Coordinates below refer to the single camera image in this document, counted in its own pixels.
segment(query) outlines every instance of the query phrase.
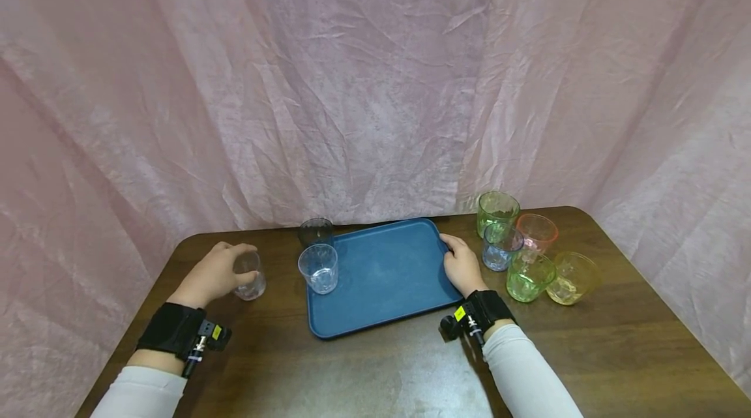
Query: tray rim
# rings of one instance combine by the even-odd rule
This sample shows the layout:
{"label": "tray rim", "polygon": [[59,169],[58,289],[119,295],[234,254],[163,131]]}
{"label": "tray rim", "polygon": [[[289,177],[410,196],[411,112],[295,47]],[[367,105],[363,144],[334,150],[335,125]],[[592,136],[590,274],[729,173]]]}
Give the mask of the tray rim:
{"label": "tray rim", "polygon": [[[401,224],[401,225],[414,224],[414,222],[428,222],[428,225],[431,227],[431,229],[433,229],[433,231],[435,232],[436,237],[439,237],[439,240],[440,240],[440,233],[441,232],[438,230],[438,226],[436,226],[435,222],[431,221],[427,217],[413,217],[412,219],[404,219],[404,220],[396,220],[396,221],[392,221],[392,222],[387,222],[386,224],[381,224],[381,225],[372,226],[372,227],[366,227],[365,229],[353,230],[353,231],[350,231],[350,232],[346,232],[345,234],[335,235],[333,239],[335,241],[341,240],[341,239],[347,239],[352,234],[360,234],[361,232],[365,232],[365,231],[380,230],[383,227],[395,226],[397,224]],[[443,246],[443,248],[444,248],[444,252],[443,252],[444,254],[446,253],[446,251],[449,251],[449,248],[446,246],[446,244],[445,244],[444,241],[441,241],[441,246]],[[310,309],[311,309],[310,308],[310,299],[311,299],[312,294],[313,294],[312,290],[310,289],[310,286],[307,285],[307,283],[305,284],[305,288],[306,288],[305,293],[306,293],[306,304],[307,304],[306,307],[307,307],[307,311],[308,311],[308,328],[310,328],[310,332],[313,335],[316,335],[316,337],[318,337],[318,338],[320,338],[322,340],[330,340],[330,339],[333,339],[333,338],[339,338],[340,336],[348,335],[350,333],[360,332],[361,330],[370,329],[370,328],[373,328],[373,327],[378,326],[378,325],[384,325],[386,323],[392,323],[392,322],[396,322],[397,320],[403,320],[403,319],[411,318],[412,316],[416,316],[416,315],[419,315],[419,314],[425,314],[427,312],[431,312],[431,311],[434,311],[434,310],[439,310],[439,309],[445,308],[445,307],[447,307],[449,305],[458,303],[458,301],[461,300],[461,298],[462,298],[461,293],[459,293],[459,291],[456,291],[456,294],[458,295],[458,298],[456,298],[455,300],[449,301],[448,303],[445,303],[445,304],[435,305],[434,307],[426,308],[426,309],[422,309],[422,310],[416,310],[415,312],[412,312],[412,313],[409,313],[409,314],[395,316],[395,318],[391,318],[391,319],[388,319],[388,320],[383,320],[383,321],[377,322],[377,323],[371,323],[370,325],[364,325],[364,326],[357,327],[357,328],[350,329],[350,330],[345,330],[344,332],[335,333],[335,334],[331,334],[331,335],[322,335],[321,333],[319,333],[318,331],[316,331],[316,328],[313,326],[313,323],[312,323],[312,315],[311,315],[311,311],[310,311]]]}

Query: white sleeve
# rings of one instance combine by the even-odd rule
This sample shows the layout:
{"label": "white sleeve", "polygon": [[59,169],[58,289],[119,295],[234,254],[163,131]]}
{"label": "white sleeve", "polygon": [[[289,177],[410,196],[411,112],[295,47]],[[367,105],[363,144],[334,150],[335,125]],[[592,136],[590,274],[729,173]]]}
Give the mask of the white sleeve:
{"label": "white sleeve", "polygon": [[574,399],[517,325],[504,325],[482,349],[514,418],[582,418]]}
{"label": "white sleeve", "polygon": [[127,366],[110,385],[92,418],[172,418],[187,379],[152,368]]}

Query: pink glass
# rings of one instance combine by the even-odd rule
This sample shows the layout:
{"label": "pink glass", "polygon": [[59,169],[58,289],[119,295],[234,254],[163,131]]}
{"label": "pink glass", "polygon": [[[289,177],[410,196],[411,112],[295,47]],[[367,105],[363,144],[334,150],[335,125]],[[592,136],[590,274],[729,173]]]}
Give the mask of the pink glass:
{"label": "pink glass", "polygon": [[538,255],[558,239],[558,228],[553,221],[545,216],[526,214],[519,216],[517,230],[524,236],[524,247],[521,257],[527,261],[534,261]]}

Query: plastic tray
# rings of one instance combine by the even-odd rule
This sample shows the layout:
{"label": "plastic tray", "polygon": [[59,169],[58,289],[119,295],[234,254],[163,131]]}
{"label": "plastic tray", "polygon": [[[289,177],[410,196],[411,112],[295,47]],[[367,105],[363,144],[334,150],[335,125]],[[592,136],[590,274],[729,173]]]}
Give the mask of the plastic tray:
{"label": "plastic tray", "polygon": [[308,324],[333,338],[462,298],[443,269],[445,244],[433,221],[411,219],[338,235],[339,283],[320,295],[308,287]]}

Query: pink curtain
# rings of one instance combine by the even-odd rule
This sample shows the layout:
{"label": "pink curtain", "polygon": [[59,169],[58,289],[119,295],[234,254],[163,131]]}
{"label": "pink curtain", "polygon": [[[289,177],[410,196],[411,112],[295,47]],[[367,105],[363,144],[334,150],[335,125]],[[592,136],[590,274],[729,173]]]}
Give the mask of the pink curtain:
{"label": "pink curtain", "polygon": [[0,0],[0,415],[74,413],[203,231],[606,228],[751,394],[751,0]]}

